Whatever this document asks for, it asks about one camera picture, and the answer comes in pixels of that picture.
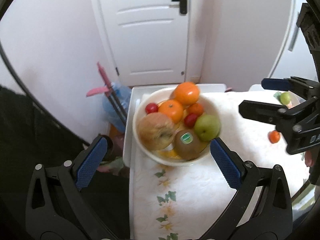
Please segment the person's right hand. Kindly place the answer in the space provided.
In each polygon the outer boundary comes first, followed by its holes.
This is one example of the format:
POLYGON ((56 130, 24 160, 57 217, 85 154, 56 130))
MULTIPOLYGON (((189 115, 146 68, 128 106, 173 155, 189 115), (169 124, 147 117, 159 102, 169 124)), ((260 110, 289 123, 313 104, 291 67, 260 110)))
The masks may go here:
POLYGON ((305 151, 304 153, 304 163, 306 167, 313 167, 315 164, 314 157, 311 151, 305 151))

